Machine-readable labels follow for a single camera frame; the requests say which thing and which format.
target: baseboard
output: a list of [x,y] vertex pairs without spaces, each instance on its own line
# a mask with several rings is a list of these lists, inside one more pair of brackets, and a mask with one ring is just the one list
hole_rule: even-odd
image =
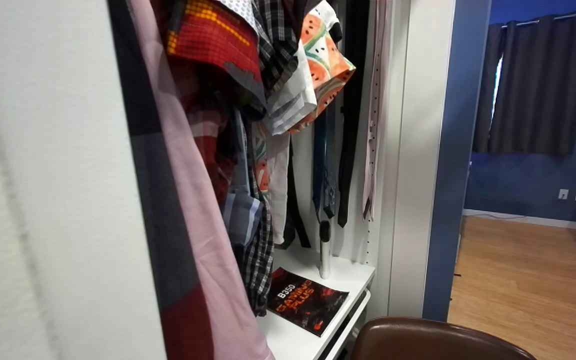
[[557,228],[576,229],[576,221],[566,221],[564,219],[538,218],[535,216],[522,216],[516,214],[503,214],[502,212],[492,212],[484,210],[464,209],[463,216],[482,216],[515,223],[528,223],[545,226],[555,226]]

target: white closet shelf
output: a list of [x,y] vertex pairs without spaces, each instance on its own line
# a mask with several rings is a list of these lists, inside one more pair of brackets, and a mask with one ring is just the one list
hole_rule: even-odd
[[[330,278],[320,278],[318,269],[319,253],[311,249],[304,249],[298,244],[293,244],[288,250],[276,249],[274,251],[273,269],[282,267],[304,278],[330,287],[334,290],[349,292],[339,312],[334,316],[321,337],[304,330],[272,312],[264,317],[258,317],[257,323],[261,328],[268,346],[276,360],[317,360],[329,344],[335,333],[342,325],[344,319],[350,315],[350,322],[346,328],[352,328],[370,298],[366,294],[365,303],[355,307],[375,274],[375,268],[358,262],[352,262],[342,257],[332,257],[330,262]],[[337,342],[345,342],[345,336],[336,339]]]

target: chair backrest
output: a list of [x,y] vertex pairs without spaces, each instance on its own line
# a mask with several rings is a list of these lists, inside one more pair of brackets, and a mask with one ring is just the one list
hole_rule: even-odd
[[352,360],[535,360],[485,332],[413,317],[380,317],[359,331]]

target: closet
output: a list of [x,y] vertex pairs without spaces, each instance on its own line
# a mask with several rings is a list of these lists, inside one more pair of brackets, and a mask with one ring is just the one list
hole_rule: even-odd
[[[332,220],[327,279],[310,190],[313,127],[293,137],[299,212],[313,248],[295,240],[276,249],[273,267],[349,296],[322,337],[272,313],[257,317],[277,360],[336,359],[365,319],[421,316],[454,10],[446,3],[393,2],[374,217],[361,211],[369,128],[362,105],[347,223]],[[343,25],[345,2],[335,6]],[[374,26],[371,19],[368,34]],[[373,47],[368,38],[364,89]],[[15,346],[27,347],[19,354],[166,359],[139,188],[105,1],[0,0],[0,227],[10,232],[0,237],[2,249],[16,249],[1,255],[23,264],[0,276],[23,276],[11,283],[23,310],[9,315],[17,322],[6,317],[10,337],[22,339]],[[2,301],[11,284],[0,288]]]

